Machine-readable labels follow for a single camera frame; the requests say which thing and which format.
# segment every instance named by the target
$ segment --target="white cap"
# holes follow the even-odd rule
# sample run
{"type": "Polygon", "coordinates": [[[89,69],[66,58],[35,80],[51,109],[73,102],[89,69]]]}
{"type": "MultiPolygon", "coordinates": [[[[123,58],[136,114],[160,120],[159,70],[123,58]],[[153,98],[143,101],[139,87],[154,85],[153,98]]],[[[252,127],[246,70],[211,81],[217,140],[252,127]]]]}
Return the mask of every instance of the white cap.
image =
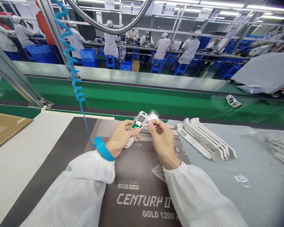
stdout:
{"type": "Polygon", "coordinates": [[[161,38],[166,38],[168,36],[168,34],[165,32],[161,35],[161,38]]]}
{"type": "Polygon", "coordinates": [[[72,21],[72,20],[70,20],[68,24],[71,27],[77,27],[76,23],[74,21],[72,21]]]}
{"type": "Polygon", "coordinates": [[[18,16],[16,16],[16,15],[14,15],[14,16],[13,16],[13,21],[14,21],[16,24],[19,24],[20,21],[21,21],[21,18],[18,17],[18,16]]]}
{"type": "Polygon", "coordinates": [[[108,21],[106,22],[106,25],[107,25],[108,27],[112,27],[112,26],[113,26],[113,22],[112,22],[111,20],[108,20],[108,21]]]}

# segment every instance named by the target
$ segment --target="white machine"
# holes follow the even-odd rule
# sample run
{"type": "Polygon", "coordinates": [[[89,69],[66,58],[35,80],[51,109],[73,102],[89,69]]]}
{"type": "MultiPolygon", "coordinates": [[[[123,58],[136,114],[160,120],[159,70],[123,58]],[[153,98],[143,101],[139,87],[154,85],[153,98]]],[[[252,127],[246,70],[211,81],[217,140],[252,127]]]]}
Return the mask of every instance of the white machine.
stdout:
{"type": "Polygon", "coordinates": [[[258,84],[266,94],[284,94],[284,53],[254,57],[231,79],[244,85],[258,84]]]}
{"type": "Polygon", "coordinates": [[[171,50],[178,51],[179,48],[180,48],[180,46],[181,46],[181,41],[177,39],[177,40],[174,40],[174,41],[171,43],[170,49],[171,49],[171,50]]]}

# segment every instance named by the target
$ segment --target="white sleeve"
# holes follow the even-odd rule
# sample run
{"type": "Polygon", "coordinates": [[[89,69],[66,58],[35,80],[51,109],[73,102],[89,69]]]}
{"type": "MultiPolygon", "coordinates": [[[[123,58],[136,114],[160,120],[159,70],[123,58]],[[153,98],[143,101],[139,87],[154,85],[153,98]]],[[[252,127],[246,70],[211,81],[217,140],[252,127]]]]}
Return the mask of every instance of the white sleeve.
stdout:
{"type": "Polygon", "coordinates": [[[21,227],[97,227],[105,186],[114,178],[114,161],[103,159],[97,150],[80,155],[53,182],[21,227]]]}
{"type": "Polygon", "coordinates": [[[247,227],[235,205],[200,168],[184,162],[166,170],[169,194],[183,227],[247,227]]]}

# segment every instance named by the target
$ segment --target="cardboard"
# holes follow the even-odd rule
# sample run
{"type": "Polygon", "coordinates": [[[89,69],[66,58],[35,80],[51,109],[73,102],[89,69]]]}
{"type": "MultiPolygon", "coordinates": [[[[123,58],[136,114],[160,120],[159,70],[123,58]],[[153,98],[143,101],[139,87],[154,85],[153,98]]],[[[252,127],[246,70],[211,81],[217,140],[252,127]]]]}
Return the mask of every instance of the cardboard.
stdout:
{"type": "Polygon", "coordinates": [[[140,69],[140,62],[139,61],[133,61],[132,64],[132,71],[138,72],[140,69]]]}
{"type": "Polygon", "coordinates": [[[32,119],[0,114],[0,146],[32,122],[32,119]]]}

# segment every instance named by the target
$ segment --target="white plastic component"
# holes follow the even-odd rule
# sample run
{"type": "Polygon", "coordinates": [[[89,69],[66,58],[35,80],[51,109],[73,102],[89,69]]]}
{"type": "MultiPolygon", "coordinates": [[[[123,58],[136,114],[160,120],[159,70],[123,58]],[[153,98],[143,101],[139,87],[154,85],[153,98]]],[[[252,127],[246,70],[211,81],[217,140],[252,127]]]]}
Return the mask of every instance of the white plastic component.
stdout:
{"type": "Polygon", "coordinates": [[[174,41],[172,42],[172,44],[170,45],[170,49],[171,49],[171,50],[178,51],[179,48],[180,48],[180,46],[181,46],[181,41],[177,39],[177,40],[174,40],[174,41]]]}
{"type": "MultiPolygon", "coordinates": [[[[143,125],[146,123],[146,121],[147,121],[147,113],[145,113],[144,111],[141,111],[141,112],[138,114],[138,116],[136,117],[136,119],[135,119],[135,121],[134,121],[133,124],[136,123],[136,125],[140,126],[140,128],[142,129],[142,128],[143,128],[143,125]],[[143,117],[145,118],[143,121],[140,121],[141,116],[143,116],[143,117]]],[[[124,148],[129,148],[129,147],[133,144],[133,142],[135,141],[135,139],[137,138],[137,136],[138,136],[138,135],[135,135],[134,137],[131,137],[131,138],[129,139],[129,142],[126,144],[126,146],[125,146],[124,148]]]]}
{"type": "Polygon", "coordinates": [[[238,108],[238,107],[242,106],[242,104],[239,103],[232,95],[226,96],[226,100],[227,100],[228,104],[230,106],[232,106],[233,108],[238,108]]]}
{"type": "Polygon", "coordinates": [[[189,123],[193,124],[196,123],[203,131],[209,133],[214,139],[216,139],[218,142],[220,142],[223,146],[227,148],[227,159],[233,160],[237,159],[237,153],[235,149],[233,149],[231,146],[229,146],[224,140],[222,140],[220,137],[218,137],[216,134],[214,134],[212,131],[210,131],[208,128],[206,128],[200,121],[199,118],[192,118],[189,120],[189,123]]]}
{"type": "Polygon", "coordinates": [[[186,139],[195,149],[197,149],[201,154],[203,154],[206,158],[212,159],[212,154],[195,138],[193,138],[187,131],[184,130],[183,123],[178,124],[177,132],[184,139],[186,139]]]}
{"type": "Polygon", "coordinates": [[[197,139],[209,152],[212,154],[212,159],[214,161],[223,161],[224,154],[223,151],[217,146],[216,143],[205,133],[197,129],[195,126],[189,123],[189,119],[186,118],[183,121],[184,129],[195,139],[197,139]]]}

